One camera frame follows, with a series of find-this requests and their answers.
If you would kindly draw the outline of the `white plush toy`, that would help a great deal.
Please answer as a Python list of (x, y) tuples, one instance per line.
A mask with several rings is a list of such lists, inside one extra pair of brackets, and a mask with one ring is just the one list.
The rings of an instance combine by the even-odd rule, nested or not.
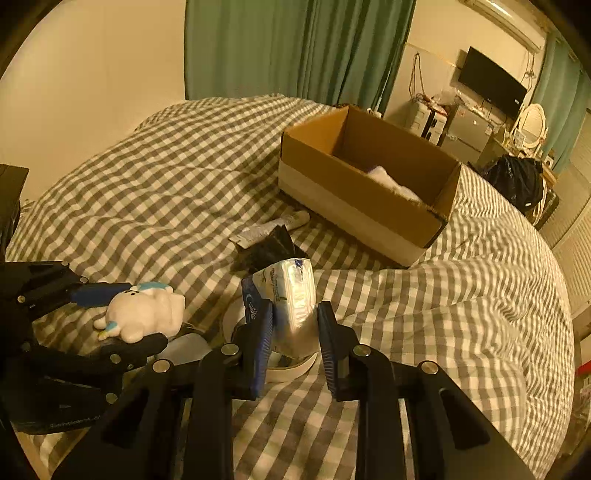
[(99, 341), (119, 338), (133, 344), (155, 333), (170, 339), (180, 331), (184, 309), (185, 297), (170, 285), (144, 282), (117, 293), (93, 327)]

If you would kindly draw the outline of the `beige tape roll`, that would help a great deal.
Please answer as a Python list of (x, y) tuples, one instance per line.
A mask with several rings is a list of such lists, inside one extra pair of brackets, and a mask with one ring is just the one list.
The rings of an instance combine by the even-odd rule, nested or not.
[[(245, 323), (245, 305), (242, 297), (235, 296), (226, 309), (221, 319), (221, 331), (226, 343), (238, 330), (238, 326)], [(273, 351), (270, 354), (269, 363), (266, 369), (267, 383), (287, 383), (300, 378), (314, 366), (318, 354), (314, 353), (303, 358), (290, 358), (279, 352)]]

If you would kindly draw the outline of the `blue white tissue pack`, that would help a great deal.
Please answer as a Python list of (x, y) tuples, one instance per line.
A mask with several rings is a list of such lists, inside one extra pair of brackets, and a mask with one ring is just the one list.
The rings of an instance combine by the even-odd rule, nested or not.
[(318, 302), (310, 259), (290, 258), (247, 276), (242, 298), (250, 313), (270, 300), (276, 352), (301, 359), (318, 351)]

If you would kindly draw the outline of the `black pouch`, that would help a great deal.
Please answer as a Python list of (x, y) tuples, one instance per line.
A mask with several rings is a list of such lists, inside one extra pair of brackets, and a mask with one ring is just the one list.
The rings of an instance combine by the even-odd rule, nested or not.
[(239, 250), (231, 271), (253, 274), (276, 262), (291, 258), (308, 258), (308, 255), (294, 244), (286, 226), (276, 226), (262, 241)]

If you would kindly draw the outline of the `grey checked duvet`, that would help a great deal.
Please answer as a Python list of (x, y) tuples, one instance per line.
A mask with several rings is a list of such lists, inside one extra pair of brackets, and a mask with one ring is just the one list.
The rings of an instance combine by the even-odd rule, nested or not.
[[(167, 107), (23, 212), (6, 257), (167, 283), (186, 298), (186, 326), (217, 342), (240, 287), (229, 238), (296, 210), (277, 185), (281, 133), (327, 112), (280, 95)], [(450, 223), (408, 270), (320, 217), (293, 238), (318, 298), (360, 341), (400, 363), (438, 363), (533, 475), (547, 475), (573, 402), (567, 287), (543, 237), (488, 182), (462, 171)], [(237, 478), (355, 474), (356, 404), (332, 400), (321, 364), (233, 409)]]

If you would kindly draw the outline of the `white louvred wardrobe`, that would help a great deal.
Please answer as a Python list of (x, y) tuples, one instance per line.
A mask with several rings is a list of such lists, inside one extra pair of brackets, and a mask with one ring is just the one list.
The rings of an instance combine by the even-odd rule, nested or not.
[(562, 269), (577, 317), (590, 306), (590, 110), (554, 191), (558, 207), (540, 232)]

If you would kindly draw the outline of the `brown cardboard box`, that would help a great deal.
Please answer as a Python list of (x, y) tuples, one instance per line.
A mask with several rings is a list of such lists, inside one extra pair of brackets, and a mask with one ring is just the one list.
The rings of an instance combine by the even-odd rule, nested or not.
[[(423, 202), (370, 179), (378, 165)], [(441, 148), (354, 107), (308, 119), (281, 136), (280, 189), (404, 268), (448, 225), (461, 169)]]

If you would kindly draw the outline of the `black jacket on chair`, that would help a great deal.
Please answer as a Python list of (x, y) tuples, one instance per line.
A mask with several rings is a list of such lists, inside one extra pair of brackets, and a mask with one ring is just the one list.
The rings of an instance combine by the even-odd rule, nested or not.
[(542, 172), (538, 160), (503, 155), (484, 170), (483, 178), (517, 210), (526, 214), (542, 200)]

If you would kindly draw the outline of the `wooden dressing table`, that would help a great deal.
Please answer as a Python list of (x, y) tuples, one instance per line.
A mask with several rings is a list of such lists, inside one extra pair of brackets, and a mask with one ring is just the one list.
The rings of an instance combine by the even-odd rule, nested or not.
[(542, 176), (550, 189), (554, 189), (557, 183), (557, 177), (548, 165), (541, 159), (536, 158), (529, 150), (518, 150), (509, 142), (499, 141), (496, 137), (491, 136), (484, 147), (481, 155), (476, 161), (475, 169), (482, 174), (487, 168), (491, 167), (503, 155), (512, 155), (519, 158), (533, 158), (542, 168)]

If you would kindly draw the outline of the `silver mini fridge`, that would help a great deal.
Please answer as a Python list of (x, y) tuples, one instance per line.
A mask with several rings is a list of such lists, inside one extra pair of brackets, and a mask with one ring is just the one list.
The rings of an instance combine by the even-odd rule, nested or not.
[(476, 165), (492, 133), (489, 122), (465, 105), (451, 105), (439, 146), (464, 164)]

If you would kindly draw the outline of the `white suitcase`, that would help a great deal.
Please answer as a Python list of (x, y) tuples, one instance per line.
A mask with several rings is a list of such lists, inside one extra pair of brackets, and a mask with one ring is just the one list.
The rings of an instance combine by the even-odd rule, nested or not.
[(411, 133), (438, 145), (447, 118), (447, 112), (443, 107), (423, 100), (414, 100), (409, 107), (406, 128)]

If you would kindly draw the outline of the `white oval mirror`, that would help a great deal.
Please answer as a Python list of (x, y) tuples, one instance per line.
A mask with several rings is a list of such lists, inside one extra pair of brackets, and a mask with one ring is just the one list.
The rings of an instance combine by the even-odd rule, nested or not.
[(539, 103), (532, 103), (523, 109), (512, 130), (514, 145), (520, 150), (535, 150), (542, 144), (546, 134), (546, 114)]

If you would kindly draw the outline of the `large green curtain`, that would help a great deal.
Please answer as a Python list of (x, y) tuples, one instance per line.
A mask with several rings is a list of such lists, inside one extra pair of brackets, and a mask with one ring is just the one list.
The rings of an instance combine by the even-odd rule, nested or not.
[(384, 113), (412, 1), (189, 1), (190, 100), (283, 94)]

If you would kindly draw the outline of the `small green curtain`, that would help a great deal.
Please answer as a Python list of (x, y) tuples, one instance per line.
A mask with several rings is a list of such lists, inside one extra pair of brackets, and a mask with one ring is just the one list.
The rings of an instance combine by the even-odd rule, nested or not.
[(570, 163), (589, 100), (590, 78), (582, 63), (562, 37), (550, 34), (532, 102), (544, 109), (548, 132), (542, 152), (554, 152), (556, 174)]

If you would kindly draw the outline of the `white air conditioner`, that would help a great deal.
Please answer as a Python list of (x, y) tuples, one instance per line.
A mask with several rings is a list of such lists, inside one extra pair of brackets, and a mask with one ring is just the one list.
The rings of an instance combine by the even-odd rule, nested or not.
[(528, 51), (538, 54), (543, 50), (545, 36), (500, 1), (464, 0), (463, 4), (502, 28)]

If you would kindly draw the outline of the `black wall television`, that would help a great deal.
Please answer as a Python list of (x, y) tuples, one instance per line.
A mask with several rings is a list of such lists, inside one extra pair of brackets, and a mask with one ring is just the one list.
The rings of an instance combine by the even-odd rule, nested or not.
[(527, 89), (511, 74), (474, 47), (470, 47), (458, 81), (515, 120)]

